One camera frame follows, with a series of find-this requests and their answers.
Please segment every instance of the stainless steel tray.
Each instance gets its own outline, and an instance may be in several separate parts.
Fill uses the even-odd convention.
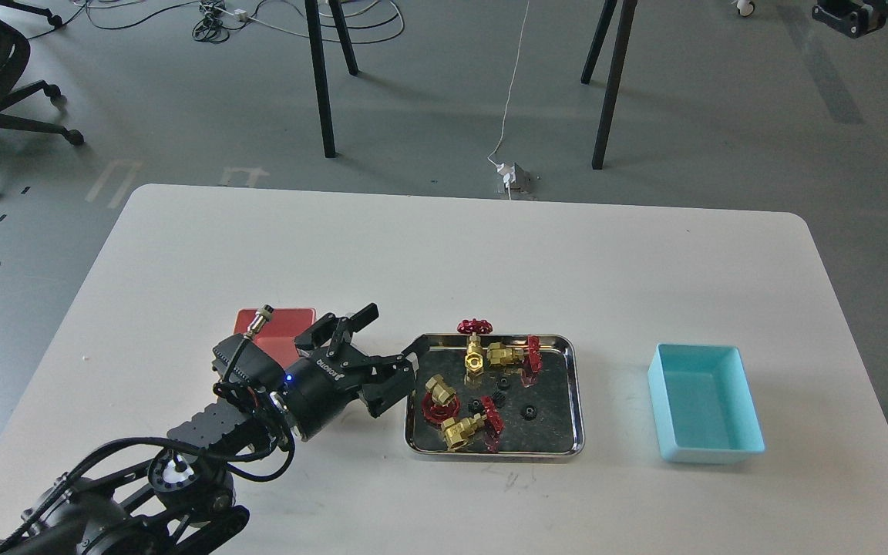
[[[420,356],[416,370],[417,389],[406,402],[406,443],[424,456],[442,458],[504,458],[531,459],[573,456],[584,446],[584,428],[581,424],[581,404],[577,394],[577,369],[574,368],[574,347],[560,336],[540,335],[540,358],[543,369],[531,387],[524,387],[518,375],[508,376],[511,386],[504,391],[506,401],[499,414],[505,429],[495,450],[490,450],[483,438],[476,434],[469,445],[458,451],[449,451],[439,429],[423,418],[420,401],[426,393],[423,384],[431,376],[441,375],[455,388],[461,400],[459,418],[469,414],[468,401],[498,391],[496,380],[503,375],[486,370],[482,385],[476,389],[465,386],[465,350],[468,336],[461,334],[427,335],[430,350]],[[526,335],[486,335],[482,345],[493,341],[505,345],[526,347]],[[536,408],[535,419],[521,416],[522,407]]]

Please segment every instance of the brass valve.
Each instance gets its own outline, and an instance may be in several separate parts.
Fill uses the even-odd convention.
[[[426,386],[427,393],[430,394],[430,400],[433,401],[435,405],[448,405],[451,401],[454,400],[454,396],[457,393],[453,387],[444,383],[444,376],[434,375],[427,380]]]
[[[441,422],[441,432],[444,433],[444,443],[447,450],[456,451],[468,445],[475,432],[478,432],[486,424],[486,415],[470,415],[468,418],[448,418]]]
[[[518,347],[505,347],[501,343],[489,344],[489,367],[520,365],[523,362],[523,350]]]
[[[478,387],[482,376],[486,373],[486,361],[482,350],[482,338],[472,333],[468,336],[468,348],[465,354],[465,385]]]

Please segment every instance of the caster wheel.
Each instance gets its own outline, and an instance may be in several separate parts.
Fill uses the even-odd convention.
[[[73,144],[74,146],[81,146],[84,144],[84,136],[82,136],[81,131],[77,129],[71,129],[67,131],[67,134],[64,135],[65,140],[67,142]]]
[[[744,4],[744,5],[739,6],[739,14],[742,15],[742,17],[744,17],[744,18],[747,18],[750,15],[753,15],[754,11],[755,11],[755,3],[753,3],[752,0],[750,0],[750,2],[748,4]]]

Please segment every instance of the white cable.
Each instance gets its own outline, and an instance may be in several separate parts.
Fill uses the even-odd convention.
[[[353,13],[353,14],[345,14],[345,17],[346,17],[346,18],[353,18],[353,17],[355,17],[356,15],[362,15],[362,14],[364,14],[365,12],[367,12],[367,11],[371,10],[372,8],[374,8],[375,5],[378,4],[379,2],[380,2],[380,0],[374,0],[373,3],[371,3],[371,4],[369,4],[368,6],[362,8],[361,10],[358,10],[357,12],[355,12],[355,13]],[[323,17],[323,18],[334,18],[334,17],[335,17],[335,16],[332,15],[332,14],[325,14],[325,13],[322,12],[321,10],[318,10],[318,14],[321,14],[321,17]]]
[[[493,151],[489,156],[486,156],[486,160],[493,163],[496,168],[500,167],[499,164],[496,164],[496,161],[493,160],[493,155],[496,152],[500,151],[500,147],[503,146],[503,138],[505,138],[505,119],[509,113],[509,99],[512,98],[512,84],[516,81],[516,68],[519,67],[519,52],[523,48],[523,31],[526,29],[526,15],[530,13],[530,0],[526,0],[526,11],[523,13],[523,24],[519,28],[519,45],[516,46],[516,63],[512,66],[512,79],[509,80],[509,92],[506,95],[506,106],[503,110],[503,130],[499,133],[499,142],[496,143],[496,148],[493,148]]]
[[[395,14],[397,15],[397,17],[399,17],[399,30],[397,32],[395,32],[394,35],[387,36],[387,38],[385,38],[385,39],[375,39],[375,41],[360,41],[360,42],[352,41],[351,42],[352,45],[374,45],[377,42],[390,41],[390,39],[395,39],[395,38],[397,38],[397,36],[402,35],[402,32],[404,32],[406,29],[406,21],[402,18],[402,12],[399,11],[399,6],[397,6],[393,0],[387,0],[387,1],[388,1],[388,3],[392,4],[392,9],[395,10]],[[232,12],[229,12],[228,10],[220,10],[220,11],[223,14],[232,15],[232,17],[235,18],[236,20],[238,19],[237,15],[233,14]],[[249,21],[257,22],[260,25],[265,25],[265,27],[268,27],[269,29],[275,29],[275,31],[286,32],[287,35],[300,36],[300,38],[303,38],[303,39],[310,38],[309,35],[303,35],[300,32],[290,31],[290,29],[283,29],[282,27],[276,27],[276,25],[268,24],[268,22],[262,21],[260,18],[251,17],[251,15],[249,15],[248,19],[249,19]],[[335,41],[334,39],[323,39],[323,41],[324,42],[338,42],[338,41]]]
[[[91,10],[113,10],[116,8],[122,8],[124,6],[131,6],[132,4],[142,4],[146,0],[132,0],[131,2],[124,2],[121,4],[111,4],[109,6],[91,6],[91,0],[85,0],[83,3],[78,3],[77,0],[70,0],[71,4],[74,4],[78,8],[88,8]]]

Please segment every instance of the black table leg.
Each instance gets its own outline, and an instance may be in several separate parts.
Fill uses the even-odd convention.
[[[321,139],[324,140],[325,158],[334,158],[335,130],[331,124],[331,99],[328,98],[328,70],[324,66],[324,41],[321,37],[321,15],[318,0],[304,0],[307,12],[307,34],[311,43],[311,60],[314,63],[314,87],[318,93],[318,111],[321,113]]]
[[[591,39],[591,49],[588,50],[588,60],[585,60],[584,71],[581,73],[581,83],[587,85],[591,82],[591,74],[595,71],[595,63],[598,54],[602,52],[605,43],[605,35],[609,32],[609,24],[612,22],[612,14],[616,12],[617,0],[605,0],[602,6],[602,16],[598,18],[598,27],[595,28],[595,38]]]
[[[355,62],[355,50],[352,49],[352,38],[348,36],[348,23],[345,22],[345,8],[341,6],[341,0],[328,3],[331,6],[331,15],[335,17],[335,28],[338,28],[338,41],[341,42],[341,51],[345,53],[345,63],[348,63],[348,73],[358,75],[358,63]]]
[[[612,68],[609,70],[609,83],[605,88],[605,102],[602,103],[602,117],[598,123],[598,136],[595,137],[595,154],[591,157],[591,168],[601,170],[605,163],[605,149],[609,144],[609,130],[612,129],[612,116],[616,112],[616,98],[623,80],[623,66],[626,64],[628,36],[632,31],[632,18],[638,0],[623,0],[619,15],[619,34],[616,35],[616,49],[612,52]]]

